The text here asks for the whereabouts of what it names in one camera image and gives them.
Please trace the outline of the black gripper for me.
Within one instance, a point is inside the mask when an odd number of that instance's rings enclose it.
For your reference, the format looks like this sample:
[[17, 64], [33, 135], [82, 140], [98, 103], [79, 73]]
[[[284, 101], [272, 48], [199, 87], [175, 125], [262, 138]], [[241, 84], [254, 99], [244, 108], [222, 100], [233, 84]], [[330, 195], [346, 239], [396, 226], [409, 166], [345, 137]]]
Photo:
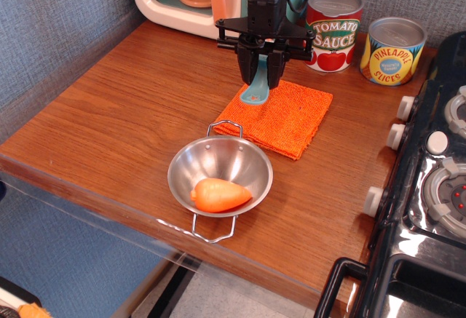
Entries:
[[285, 64], [291, 59], [311, 60], [314, 34], [292, 23], [287, 10], [291, 0], [247, 0], [247, 15], [220, 19], [217, 45], [237, 54], [242, 80], [251, 85], [261, 55], [267, 57], [267, 81], [271, 90], [279, 85]]

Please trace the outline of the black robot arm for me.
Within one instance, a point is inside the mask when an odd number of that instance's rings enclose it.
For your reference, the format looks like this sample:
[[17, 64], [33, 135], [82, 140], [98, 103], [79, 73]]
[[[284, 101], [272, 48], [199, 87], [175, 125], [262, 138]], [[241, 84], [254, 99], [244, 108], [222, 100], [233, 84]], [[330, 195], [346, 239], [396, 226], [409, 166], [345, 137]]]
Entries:
[[291, 0], [247, 0], [247, 15], [216, 21], [220, 48], [232, 49], [237, 55], [242, 80], [251, 85], [259, 73], [260, 59], [265, 59], [266, 85], [279, 85], [286, 63], [291, 59], [311, 60], [315, 34], [292, 23], [287, 9], [302, 12]]

